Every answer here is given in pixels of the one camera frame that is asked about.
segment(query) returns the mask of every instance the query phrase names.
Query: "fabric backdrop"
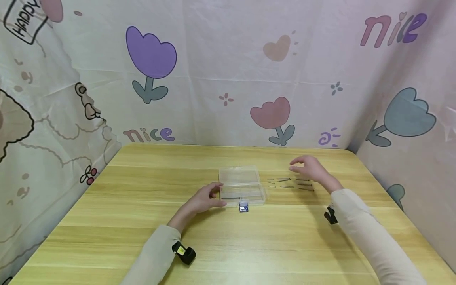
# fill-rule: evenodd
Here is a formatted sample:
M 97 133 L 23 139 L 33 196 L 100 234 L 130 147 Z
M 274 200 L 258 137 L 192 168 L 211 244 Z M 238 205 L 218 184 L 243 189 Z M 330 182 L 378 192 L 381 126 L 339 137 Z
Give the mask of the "fabric backdrop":
M 451 0 L 4 0 L 0 282 L 120 145 L 349 148 L 456 268 Z

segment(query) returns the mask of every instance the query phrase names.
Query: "person's left hand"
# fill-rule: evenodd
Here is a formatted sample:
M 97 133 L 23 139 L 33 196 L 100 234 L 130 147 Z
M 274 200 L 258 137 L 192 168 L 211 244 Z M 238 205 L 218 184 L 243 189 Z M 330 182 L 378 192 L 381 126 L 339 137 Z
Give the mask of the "person's left hand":
M 213 207 L 226 206 L 226 201 L 215 199 L 217 197 L 216 193 L 220 191 L 220 186 L 222 185 L 223 183 L 212 182 L 202 187 L 184 206 L 194 213 L 202 213 Z

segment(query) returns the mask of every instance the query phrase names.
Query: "table surface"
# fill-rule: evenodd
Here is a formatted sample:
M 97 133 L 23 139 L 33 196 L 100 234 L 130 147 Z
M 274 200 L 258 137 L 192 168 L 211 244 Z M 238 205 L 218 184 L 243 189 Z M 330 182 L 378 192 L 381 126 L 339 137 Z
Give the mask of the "table surface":
M 456 277 L 361 161 L 347 150 L 124 146 L 13 279 L 12 285 L 119 284 L 144 242 L 218 170 L 256 165 L 268 194 L 248 213 L 226 208 L 198 215 L 183 234 L 197 258 L 175 259 L 161 284 L 378 284 L 354 243 L 323 213 L 330 197 L 315 191 L 270 188 L 268 178 L 294 178 L 296 156 L 318 157 L 355 191 L 413 260 L 429 284 Z

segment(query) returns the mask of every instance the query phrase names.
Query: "pink tulip print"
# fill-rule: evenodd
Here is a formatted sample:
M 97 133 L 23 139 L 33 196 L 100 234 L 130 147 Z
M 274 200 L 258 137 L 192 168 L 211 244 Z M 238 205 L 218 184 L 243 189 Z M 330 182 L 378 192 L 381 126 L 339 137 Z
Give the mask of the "pink tulip print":
M 146 104 L 162 99 L 168 94 L 168 88 L 154 88 L 154 79 L 164 78 L 173 71 L 177 61 L 176 49 L 169 42 L 160 42 L 153 34 L 142 35 L 134 26 L 127 29 L 125 37 L 131 61 L 146 76 L 144 87 L 134 80 L 133 89 Z
M 295 133 L 295 126 L 292 124 L 285 129 L 285 132 L 282 130 L 282 126 L 290 116 L 290 103 L 285 97 L 278 97 L 274 102 L 266 102 L 261 108 L 253 107 L 250 110 L 250 116 L 258 126 L 268 130 L 275 129 L 277 136 L 269 137 L 269 141 L 273 144 L 285 146 Z

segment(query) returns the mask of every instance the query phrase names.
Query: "black wrist strap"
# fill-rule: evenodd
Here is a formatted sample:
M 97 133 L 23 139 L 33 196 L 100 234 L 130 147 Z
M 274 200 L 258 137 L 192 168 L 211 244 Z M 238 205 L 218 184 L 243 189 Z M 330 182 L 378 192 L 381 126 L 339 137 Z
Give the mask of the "black wrist strap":
M 327 207 L 328 211 L 325 212 L 325 218 L 328 220 L 329 224 L 334 225 L 338 223 L 336 216 L 334 215 L 335 211 L 331 207 Z
M 185 248 L 179 241 L 172 246 L 172 251 L 187 265 L 190 265 L 197 256 L 197 253 L 192 248 Z

